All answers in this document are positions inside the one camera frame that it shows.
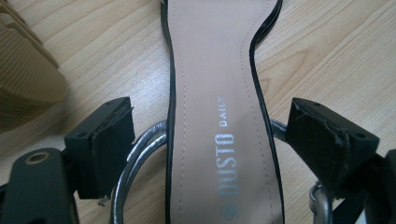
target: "silver lettering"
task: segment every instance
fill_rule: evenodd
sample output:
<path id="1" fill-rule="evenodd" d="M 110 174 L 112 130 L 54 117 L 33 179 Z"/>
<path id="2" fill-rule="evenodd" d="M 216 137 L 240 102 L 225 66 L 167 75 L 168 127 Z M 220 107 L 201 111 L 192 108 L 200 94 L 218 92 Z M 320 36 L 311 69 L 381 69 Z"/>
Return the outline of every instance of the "silver lettering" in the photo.
<path id="1" fill-rule="evenodd" d="M 219 156 L 219 153 L 234 153 L 235 150 L 232 148 L 218 148 L 216 147 L 216 157 Z"/>
<path id="2" fill-rule="evenodd" d="M 238 196 L 238 187 L 236 185 L 219 185 L 219 196 L 235 197 Z"/>
<path id="3" fill-rule="evenodd" d="M 227 127 L 227 121 L 225 121 L 225 120 L 222 120 L 220 123 L 219 123 L 219 126 L 220 127 Z"/>
<path id="4" fill-rule="evenodd" d="M 232 134 L 216 134 L 215 136 L 216 144 L 218 145 L 230 145 L 233 144 Z"/>
<path id="5" fill-rule="evenodd" d="M 228 165 L 228 163 L 230 163 L 230 162 L 233 163 L 233 164 L 231 164 L 232 167 L 235 167 L 235 166 L 236 166 L 236 160 L 235 160 L 234 158 L 232 158 L 232 157 L 229 157 L 229 158 L 225 159 L 224 162 L 221 162 L 221 159 L 220 159 L 220 158 L 217 158 L 217 159 L 216 159 L 216 162 L 217 162 L 217 164 L 218 164 L 218 168 L 224 168 L 224 167 L 226 167 L 226 166 Z"/>
<path id="6" fill-rule="evenodd" d="M 218 175 L 226 175 L 227 176 L 227 177 L 218 178 L 219 183 L 233 182 L 236 180 L 236 171 L 235 170 L 218 170 Z"/>

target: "wooden surface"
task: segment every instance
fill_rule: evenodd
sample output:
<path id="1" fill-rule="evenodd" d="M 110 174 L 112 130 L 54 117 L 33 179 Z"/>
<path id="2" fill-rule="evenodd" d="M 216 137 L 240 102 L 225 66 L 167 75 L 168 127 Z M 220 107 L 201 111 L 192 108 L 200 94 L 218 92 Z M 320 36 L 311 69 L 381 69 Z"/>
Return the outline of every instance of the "wooden surface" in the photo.
<path id="1" fill-rule="evenodd" d="M 166 118 L 169 56 L 159 0 L 8 0 L 60 65 L 66 99 L 19 129 L 0 135 L 0 183 L 20 155 L 63 148 L 63 136 L 97 106 L 131 96 L 136 133 Z M 285 0 L 256 51 L 272 119 L 287 121 L 293 96 L 320 102 L 396 148 L 396 1 Z M 315 177 L 276 141 L 286 222 L 311 223 Z M 145 164 L 125 210 L 127 223 L 164 223 L 165 150 Z M 81 223 L 107 223 L 109 204 L 78 201 Z"/>

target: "insole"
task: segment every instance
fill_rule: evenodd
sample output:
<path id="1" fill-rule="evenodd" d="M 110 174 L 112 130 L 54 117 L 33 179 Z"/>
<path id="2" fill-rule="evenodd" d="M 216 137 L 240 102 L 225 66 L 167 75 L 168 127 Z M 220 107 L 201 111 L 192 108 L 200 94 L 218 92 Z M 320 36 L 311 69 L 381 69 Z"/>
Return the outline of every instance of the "insole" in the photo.
<path id="1" fill-rule="evenodd" d="M 276 0 L 169 0 L 176 77 L 172 224 L 283 223 L 250 67 Z"/>

